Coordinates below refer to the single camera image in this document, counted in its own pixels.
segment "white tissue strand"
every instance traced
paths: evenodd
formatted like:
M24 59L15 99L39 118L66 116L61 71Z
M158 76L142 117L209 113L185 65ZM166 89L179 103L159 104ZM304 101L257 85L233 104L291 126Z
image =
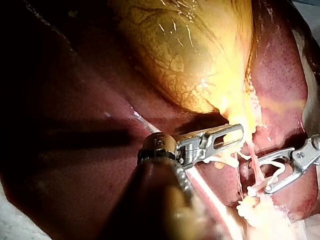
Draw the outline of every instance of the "white tissue strand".
M265 194L246 196L236 209L247 221L248 240L296 240L287 213L274 206L271 197Z

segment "clip applier jaw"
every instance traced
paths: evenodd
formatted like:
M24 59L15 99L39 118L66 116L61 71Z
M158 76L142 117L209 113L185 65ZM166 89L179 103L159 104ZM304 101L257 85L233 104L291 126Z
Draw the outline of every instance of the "clip applier jaw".
M239 139L223 142L222 137L227 134L241 131ZM187 134L176 136L178 144L177 160L187 170L197 162L204 161L222 151L239 144L244 137L244 128L241 124L225 124L200 131L193 131Z
M300 178L312 165L320 165L320 134L305 140L303 147L295 150L294 147L281 149L258 158L259 165L269 161L284 160L293 168L293 173L283 180L267 185L264 193L272 196L290 183Z

